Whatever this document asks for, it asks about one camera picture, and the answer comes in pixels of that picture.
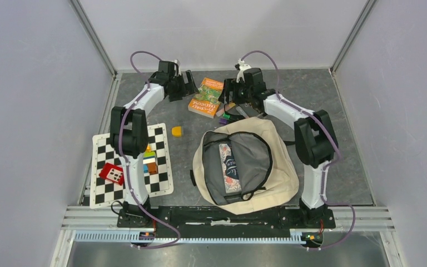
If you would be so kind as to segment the orange treehouse book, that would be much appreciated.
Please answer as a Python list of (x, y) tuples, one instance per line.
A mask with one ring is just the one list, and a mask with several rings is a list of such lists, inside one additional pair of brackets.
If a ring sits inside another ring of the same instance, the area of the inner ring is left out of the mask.
[(223, 82), (204, 78), (198, 88), (198, 93), (194, 94), (188, 104), (188, 110), (208, 118), (214, 118), (221, 103), (219, 97), (223, 87)]

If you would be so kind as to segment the cream canvas backpack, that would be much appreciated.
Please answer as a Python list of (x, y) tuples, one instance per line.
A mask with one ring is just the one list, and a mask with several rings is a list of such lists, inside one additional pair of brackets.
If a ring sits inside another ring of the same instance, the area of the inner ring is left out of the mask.
[[(227, 194), (219, 144), (230, 144), (241, 191)], [(299, 190), (287, 146), (272, 121), (250, 117), (207, 131), (192, 163), (191, 181), (209, 203), (235, 215), (280, 206)]]

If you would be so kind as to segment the floral navy book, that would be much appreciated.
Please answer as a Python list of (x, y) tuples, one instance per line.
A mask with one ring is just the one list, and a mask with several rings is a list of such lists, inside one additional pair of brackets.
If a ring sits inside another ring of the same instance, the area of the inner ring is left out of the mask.
[(219, 144), (219, 153), (226, 193), (233, 194), (240, 192), (241, 184), (239, 174), (230, 144)]

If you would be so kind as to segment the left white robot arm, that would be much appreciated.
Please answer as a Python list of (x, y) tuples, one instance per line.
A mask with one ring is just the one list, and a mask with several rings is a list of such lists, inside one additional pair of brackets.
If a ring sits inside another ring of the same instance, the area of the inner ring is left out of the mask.
[(131, 216), (141, 227), (152, 221), (152, 211), (144, 207), (149, 199), (143, 171), (143, 154), (148, 145), (147, 115), (165, 98), (173, 102), (197, 93), (191, 71), (186, 75), (178, 60), (160, 61), (141, 92), (129, 103), (111, 110), (110, 141), (120, 156), (126, 187), (121, 216)]

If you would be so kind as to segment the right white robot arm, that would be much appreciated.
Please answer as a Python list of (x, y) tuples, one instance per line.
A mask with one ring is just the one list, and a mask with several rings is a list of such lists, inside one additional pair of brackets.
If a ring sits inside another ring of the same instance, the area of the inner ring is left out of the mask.
[(295, 151), (304, 165), (299, 220), (304, 226), (313, 227), (327, 210), (327, 176), (334, 157), (340, 155), (330, 116), (324, 110), (301, 107), (275, 89), (268, 89), (260, 68), (240, 63), (235, 67), (237, 76), (224, 81), (221, 100), (248, 103), (292, 128)]

